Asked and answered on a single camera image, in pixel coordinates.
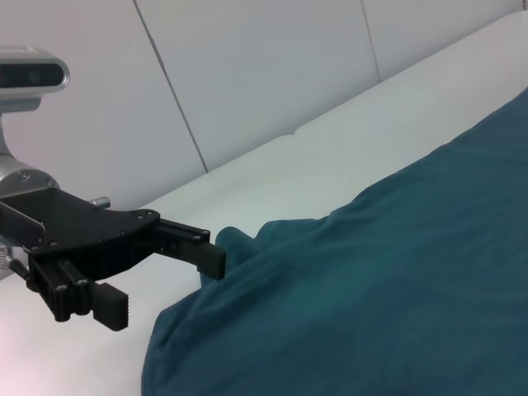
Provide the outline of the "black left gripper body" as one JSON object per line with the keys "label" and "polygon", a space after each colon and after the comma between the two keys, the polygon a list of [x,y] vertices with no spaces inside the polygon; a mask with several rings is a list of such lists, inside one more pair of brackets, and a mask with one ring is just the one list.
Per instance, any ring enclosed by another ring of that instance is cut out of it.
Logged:
{"label": "black left gripper body", "polygon": [[57,188],[1,199],[1,235],[36,262],[70,260],[99,281],[150,255],[145,247],[160,214],[108,210]]}

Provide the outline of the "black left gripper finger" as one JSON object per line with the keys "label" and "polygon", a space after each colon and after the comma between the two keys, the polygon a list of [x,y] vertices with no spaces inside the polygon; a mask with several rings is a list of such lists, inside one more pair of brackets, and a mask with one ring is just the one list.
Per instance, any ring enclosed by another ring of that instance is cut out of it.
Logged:
{"label": "black left gripper finger", "polygon": [[226,252],[210,242],[210,231],[160,219],[153,226],[153,241],[159,254],[192,264],[201,275],[224,278]]}
{"label": "black left gripper finger", "polygon": [[70,260],[38,262],[31,258],[26,284],[40,295],[60,323],[74,314],[92,314],[112,331],[129,325],[129,296],[112,285],[90,280]]}

